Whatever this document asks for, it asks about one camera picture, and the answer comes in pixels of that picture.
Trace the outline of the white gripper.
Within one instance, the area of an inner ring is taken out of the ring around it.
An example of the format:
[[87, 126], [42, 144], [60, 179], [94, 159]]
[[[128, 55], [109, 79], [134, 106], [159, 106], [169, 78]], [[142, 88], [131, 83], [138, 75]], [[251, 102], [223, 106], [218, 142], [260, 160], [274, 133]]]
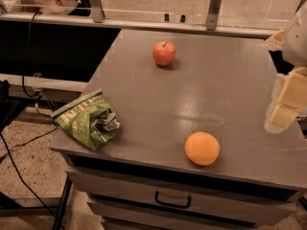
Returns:
[[278, 134], [294, 122], [307, 106], [307, 8], [301, 7], [284, 28], [264, 41], [269, 51], [281, 51], [296, 66], [288, 75], [278, 74], [272, 89], [264, 129]]

